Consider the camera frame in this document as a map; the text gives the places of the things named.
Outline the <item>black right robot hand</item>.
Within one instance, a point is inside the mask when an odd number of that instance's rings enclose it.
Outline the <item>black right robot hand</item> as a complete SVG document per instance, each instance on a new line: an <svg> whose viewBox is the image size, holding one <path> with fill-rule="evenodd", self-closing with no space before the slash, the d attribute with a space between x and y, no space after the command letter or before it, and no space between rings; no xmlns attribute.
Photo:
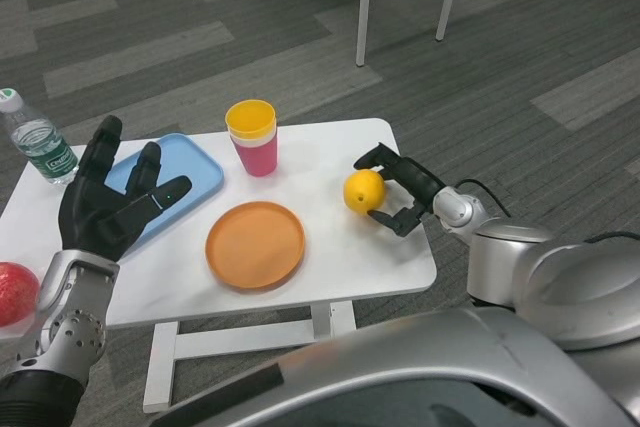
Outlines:
<svg viewBox="0 0 640 427"><path fill-rule="evenodd" d="M392 230L398 237L406 237L421 224L421 218L425 213L433 212L433 202L445 184L425 167L413 159L401 156L383 143L363 154L353 164L357 172L374 171L381 181L377 182L382 188L386 181L394 181L413 198L410 208L403 207L394 215L382 212L379 207L384 203L375 201L372 206L360 206L363 213L371 217L379 224Z"/></svg>

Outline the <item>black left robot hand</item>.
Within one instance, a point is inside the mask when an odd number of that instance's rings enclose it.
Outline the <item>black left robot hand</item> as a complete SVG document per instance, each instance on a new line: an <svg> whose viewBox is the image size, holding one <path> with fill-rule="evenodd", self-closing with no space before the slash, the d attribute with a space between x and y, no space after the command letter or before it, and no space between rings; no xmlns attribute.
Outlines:
<svg viewBox="0 0 640 427"><path fill-rule="evenodd" d="M58 225L65 250L81 250L119 261L147 224L191 190L186 176L158 183L161 147L147 143L131 170L125 191L106 185L121 142L122 121L107 116L80 159L73 181L61 200Z"/></svg>

